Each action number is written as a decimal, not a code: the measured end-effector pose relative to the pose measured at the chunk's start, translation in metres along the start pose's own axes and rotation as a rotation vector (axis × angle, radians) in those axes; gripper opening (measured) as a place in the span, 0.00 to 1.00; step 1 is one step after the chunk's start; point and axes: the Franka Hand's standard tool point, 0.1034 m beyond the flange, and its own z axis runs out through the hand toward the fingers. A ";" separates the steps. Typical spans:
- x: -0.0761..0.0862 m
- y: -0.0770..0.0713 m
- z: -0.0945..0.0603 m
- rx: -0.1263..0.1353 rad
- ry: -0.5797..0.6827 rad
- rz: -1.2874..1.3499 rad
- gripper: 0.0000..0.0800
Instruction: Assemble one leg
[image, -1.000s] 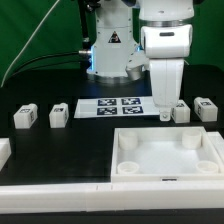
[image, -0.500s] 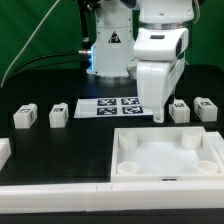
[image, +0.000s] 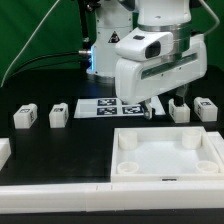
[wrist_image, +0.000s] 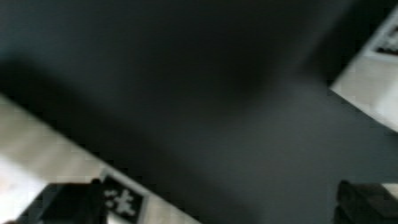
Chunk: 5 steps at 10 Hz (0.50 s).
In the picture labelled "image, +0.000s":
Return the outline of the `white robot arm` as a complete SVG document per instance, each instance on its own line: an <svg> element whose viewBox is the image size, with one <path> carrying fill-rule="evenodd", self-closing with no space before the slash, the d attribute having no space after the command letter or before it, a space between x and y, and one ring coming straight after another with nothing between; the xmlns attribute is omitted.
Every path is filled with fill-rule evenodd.
<svg viewBox="0 0 224 224"><path fill-rule="evenodd" d="M116 96L140 104L201 78L207 70L202 34L191 33L190 0L84 0L96 15L97 39L87 51L88 77L113 82Z"/></svg>

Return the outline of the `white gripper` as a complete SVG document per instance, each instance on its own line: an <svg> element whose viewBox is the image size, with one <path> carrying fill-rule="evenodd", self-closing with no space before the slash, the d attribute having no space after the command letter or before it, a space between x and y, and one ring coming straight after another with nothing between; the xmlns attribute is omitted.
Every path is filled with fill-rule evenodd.
<svg viewBox="0 0 224 224"><path fill-rule="evenodd" d="M152 118L154 96L177 88L175 105L183 106L187 83L207 70L204 35L178 33L172 27L135 28L115 45L117 97L127 104L143 102L144 117Z"/></svg>

